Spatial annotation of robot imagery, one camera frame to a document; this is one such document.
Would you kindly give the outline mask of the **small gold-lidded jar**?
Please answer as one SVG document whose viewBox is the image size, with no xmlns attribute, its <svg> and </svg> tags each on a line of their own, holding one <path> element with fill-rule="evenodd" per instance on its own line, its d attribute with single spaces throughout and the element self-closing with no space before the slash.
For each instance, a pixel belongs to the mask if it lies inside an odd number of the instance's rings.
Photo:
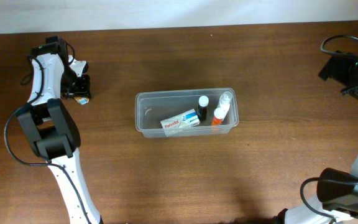
<svg viewBox="0 0 358 224">
<path fill-rule="evenodd" d="M 90 99 L 88 97 L 76 96 L 76 97 L 74 97 L 74 99 L 81 105 L 85 105 L 90 101 Z"/>
</svg>

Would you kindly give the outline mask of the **white Panadol medicine box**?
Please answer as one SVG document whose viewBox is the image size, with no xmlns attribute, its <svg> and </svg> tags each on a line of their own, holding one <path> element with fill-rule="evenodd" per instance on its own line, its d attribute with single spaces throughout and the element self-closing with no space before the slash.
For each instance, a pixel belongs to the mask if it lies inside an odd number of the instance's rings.
<svg viewBox="0 0 358 224">
<path fill-rule="evenodd" d="M 162 120 L 160 122 L 166 137 L 173 136 L 176 133 L 192 128 L 200 124 L 197 112 L 194 109 L 188 110 L 179 115 Z"/>
</svg>

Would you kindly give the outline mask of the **dark bottle white cap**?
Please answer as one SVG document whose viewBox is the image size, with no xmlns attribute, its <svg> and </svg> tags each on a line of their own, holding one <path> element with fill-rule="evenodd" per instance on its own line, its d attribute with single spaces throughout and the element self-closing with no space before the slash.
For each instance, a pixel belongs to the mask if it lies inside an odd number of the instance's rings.
<svg viewBox="0 0 358 224">
<path fill-rule="evenodd" d="M 198 117 L 200 121 L 204 121 L 208 113 L 209 98 L 207 96 L 201 96 L 198 100 Z"/>
</svg>

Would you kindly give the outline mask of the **white spray bottle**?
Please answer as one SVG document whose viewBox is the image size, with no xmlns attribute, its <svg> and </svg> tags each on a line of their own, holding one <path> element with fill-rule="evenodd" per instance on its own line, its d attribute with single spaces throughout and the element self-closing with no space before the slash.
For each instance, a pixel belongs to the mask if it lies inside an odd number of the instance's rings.
<svg viewBox="0 0 358 224">
<path fill-rule="evenodd" d="M 224 111 L 224 118 L 230 109 L 232 98 L 233 94 L 230 91 L 225 91 L 219 98 L 218 108 Z"/>
</svg>

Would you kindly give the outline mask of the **orange tube white cap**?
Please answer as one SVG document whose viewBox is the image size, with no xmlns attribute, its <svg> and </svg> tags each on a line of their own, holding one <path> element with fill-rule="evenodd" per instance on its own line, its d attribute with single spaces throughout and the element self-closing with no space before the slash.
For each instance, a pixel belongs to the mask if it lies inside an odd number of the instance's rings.
<svg viewBox="0 0 358 224">
<path fill-rule="evenodd" d="M 214 110 L 214 117 L 211 125 L 212 126 L 220 125 L 223 119 L 225 118 L 225 116 L 226 116 L 226 112 L 222 108 L 216 108 Z"/>
</svg>

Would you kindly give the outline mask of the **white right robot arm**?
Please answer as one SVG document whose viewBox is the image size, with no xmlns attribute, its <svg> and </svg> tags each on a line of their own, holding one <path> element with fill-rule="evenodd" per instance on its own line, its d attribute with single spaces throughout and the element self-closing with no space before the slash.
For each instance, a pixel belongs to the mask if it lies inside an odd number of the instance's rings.
<svg viewBox="0 0 358 224">
<path fill-rule="evenodd" d="M 319 77 L 332 78 L 344 88 L 342 95 L 350 95 L 358 100 L 358 55 L 339 50 L 333 52 L 325 48 L 335 39 L 345 39 L 346 34 L 334 35 L 325 39 L 320 50 L 330 55 Z M 326 168 L 320 176 L 311 177 L 300 186 L 302 205 L 283 209 L 272 218 L 272 223 L 344 223 L 358 219 L 358 155 L 350 172 Z"/>
</svg>

